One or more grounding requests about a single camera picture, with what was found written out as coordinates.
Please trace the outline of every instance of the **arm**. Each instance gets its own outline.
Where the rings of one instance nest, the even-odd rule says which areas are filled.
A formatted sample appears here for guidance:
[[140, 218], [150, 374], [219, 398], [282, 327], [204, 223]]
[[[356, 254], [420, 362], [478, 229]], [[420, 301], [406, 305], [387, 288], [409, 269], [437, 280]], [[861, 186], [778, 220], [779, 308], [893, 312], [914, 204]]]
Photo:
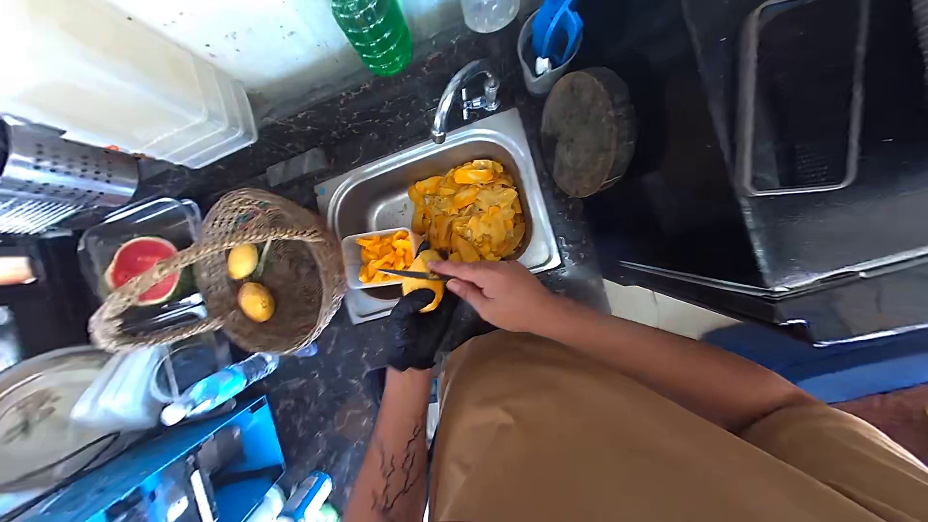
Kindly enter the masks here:
[[432, 393], [431, 367], [457, 305], [456, 298], [445, 296], [434, 311], [420, 313], [434, 297], [432, 290], [413, 291], [390, 312], [387, 382], [367, 455], [345, 509], [346, 522], [406, 522], [421, 520], [425, 512], [425, 418]]
[[422, 519], [431, 386], [428, 370], [387, 369], [374, 434], [345, 509], [347, 522]]
[[806, 392], [720, 348], [600, 314], [550, 293], [517, 263], [436, 263], [448, 290], [499, 328], [535, 333], [613, 366], [677, 404], [738, 432], [786, 406], [816, 403]]

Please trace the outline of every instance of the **basket handle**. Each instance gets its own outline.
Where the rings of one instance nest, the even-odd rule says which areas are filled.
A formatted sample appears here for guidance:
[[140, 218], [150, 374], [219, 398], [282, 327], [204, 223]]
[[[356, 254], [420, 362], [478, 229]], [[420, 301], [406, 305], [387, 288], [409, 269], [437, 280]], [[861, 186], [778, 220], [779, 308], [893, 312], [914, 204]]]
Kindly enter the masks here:
[[90, 338], [94, 344], [113, 353], [122, 353], [147, 346], [173, 343], [197, 333], [219, 330], [238, 310], [220, 317], [208, 317], [186, 326], [168, 328], [155, 333], [130, 334], [122, 329], [120, 314], [138, 304], [138, 296], [151, 285], [218, 252], [224, 252], [246, 243], [261, 243], [268, 240], [299, 240], [306, 242], [325, 241], [319, 228], [294, 230], [290, 228], [265, 228], [263, 230], [241, 230], [229, 234], [207, 236], [174, 256], [156, 263], [145, 272], [135, 276], [110, 294], [103, 305], [94, 312], [88, 322]]

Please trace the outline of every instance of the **tattoo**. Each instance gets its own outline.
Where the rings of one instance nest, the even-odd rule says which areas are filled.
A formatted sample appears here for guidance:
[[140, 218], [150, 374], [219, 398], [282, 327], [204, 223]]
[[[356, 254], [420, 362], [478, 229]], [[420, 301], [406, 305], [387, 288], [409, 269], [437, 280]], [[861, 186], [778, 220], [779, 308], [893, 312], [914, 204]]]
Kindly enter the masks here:
[[386, 449], [381, 442], [377, 442], [380, 452], [380, 473], [383, 475], [383, 491], [371, 493], [373, 497], [371, 511], [379, 511], [385, 516], [389, 515], [396, 502], [419, 482], [421, 473], [416, 473], [414, 468], [417, 451], [416, 439], [424, 436], [425, 427], [422, 424], [413, 428], [412, 437], [406, 442], [405, 455], [403, 455], [399, 469], [396, 468], [395, 455], [391, 454], [388, 461]]

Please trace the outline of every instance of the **faucet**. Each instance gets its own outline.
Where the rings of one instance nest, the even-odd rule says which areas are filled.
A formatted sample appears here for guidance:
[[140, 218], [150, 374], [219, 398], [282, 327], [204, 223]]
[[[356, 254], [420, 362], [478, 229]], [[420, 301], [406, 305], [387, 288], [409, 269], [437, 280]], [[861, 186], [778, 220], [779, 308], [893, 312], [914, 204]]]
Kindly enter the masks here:
[[[471, 78], [481, 73], [486, 75], [486, 80], [483, 81], [483, 96], [468, 99], [467, 89], [463, 85], [466, 85]], [[465, 65], [451, 77], [451, 81], [445, 87], [442, 97], [438, 100], [438, 110], [435, 112], [435, 121], [432, 122], [432, 141], [436, 145], [445, 143], [448, 113], [451, 112], [451, 106], [455, 102], [458, 90], [460, 90], [461, 94], [461, 106], [465, 120], [470, 119], [470, 114], [474, 110], [483, 109], [492, 112], [499, 108], [499, 101], [496, 100], [499, 80], [490, 71], [490, 60], [476, 59]]]

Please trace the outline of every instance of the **hand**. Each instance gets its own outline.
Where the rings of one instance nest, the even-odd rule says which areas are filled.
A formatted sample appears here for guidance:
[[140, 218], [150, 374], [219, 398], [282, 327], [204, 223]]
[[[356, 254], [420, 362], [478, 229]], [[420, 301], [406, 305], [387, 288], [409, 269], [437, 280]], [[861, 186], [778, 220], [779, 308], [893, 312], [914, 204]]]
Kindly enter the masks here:
[[435, 365], [435, 352], [451, 322], [458, 299], [445, 294], [438, 307], [426, 313], [419, 310], [435, 298], [435, 292], [420, 288], [400, 298], [387, 322], [393, 343], [388, 363], [396, 370], [428, 370]]
[[558, 308], [554, 294], [516, 261], [444, 261], [431, 263], [429, 268], [453, 277], [447, 289], [470, 303], [483, 320], [503, 330], [536, 333], [539, 321], [553, 319]]

